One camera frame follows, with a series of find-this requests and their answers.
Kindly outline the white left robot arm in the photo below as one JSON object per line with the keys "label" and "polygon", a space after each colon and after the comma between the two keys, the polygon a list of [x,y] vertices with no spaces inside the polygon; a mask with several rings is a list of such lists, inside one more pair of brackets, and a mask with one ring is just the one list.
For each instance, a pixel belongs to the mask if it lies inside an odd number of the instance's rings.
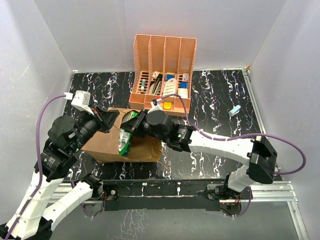
{"label": "white left robot arm", "polygon": [[77,161],[75,154],[95,133],[108,133],[118,110],[92,108],[75,120],[69,115],[56,118],[48,131],[44,149],[37,156],[30,185],[14,216],[0,226],[4,240],[48,240],[56,226],[87,199],[103,195],[102,181],[86,175],[65,196],[48,206],[57,189]]}

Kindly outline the brown paper bag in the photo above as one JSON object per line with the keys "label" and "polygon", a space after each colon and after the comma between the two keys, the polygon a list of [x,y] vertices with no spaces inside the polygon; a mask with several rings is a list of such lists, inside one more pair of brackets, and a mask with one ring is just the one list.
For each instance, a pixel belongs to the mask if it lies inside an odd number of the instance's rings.
{"label": "brown paper bag", "polygon": [[119,115],[109,133],[96,132],[94,136],[81,148],[96,161],[102,163],[111,162],[157,162],[162,155],[162,143],[160,140],[146,136],[144,138],[132,136],[130,138],[129,153],[120,155],[118,145],[120,140],[121,123],[125,114],[131,112],[128,108],[111,107],[110,110],[118,110]]}

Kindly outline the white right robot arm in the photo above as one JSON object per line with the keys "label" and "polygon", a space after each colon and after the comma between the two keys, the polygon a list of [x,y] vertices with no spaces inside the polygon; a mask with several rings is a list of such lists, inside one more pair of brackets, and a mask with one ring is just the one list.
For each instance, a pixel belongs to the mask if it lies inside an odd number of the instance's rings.
{"label": "white right robot arm", "polygon": [[237,199],[254,183],[274,181],[277,152],[264,136],[231,139],[209,134],[194,126],[173,122],[162,110],[143,110],[120,127],[135,137],[156,138],[177,152],[206,153],[241,163],[239,169],[225,177],[222,185],[211,183],[206,187],[204,194],[210,200]]}

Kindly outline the green chips bag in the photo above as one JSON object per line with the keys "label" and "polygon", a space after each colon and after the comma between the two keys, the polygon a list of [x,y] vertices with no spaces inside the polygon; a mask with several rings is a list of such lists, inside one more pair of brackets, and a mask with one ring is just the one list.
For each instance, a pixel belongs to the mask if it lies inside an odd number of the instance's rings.
{"label": "green chips bag", "polygon": [[[135,111],[131,110],[124,115],[121,123],[122,124],[126,123],[137,115],[138,114]],[[130,145],[131,136],[132,136],[132,133],[120,128],[119,140],[118,140],[118,151],[121,156],[125,156],[129,153],[128,147]]]}

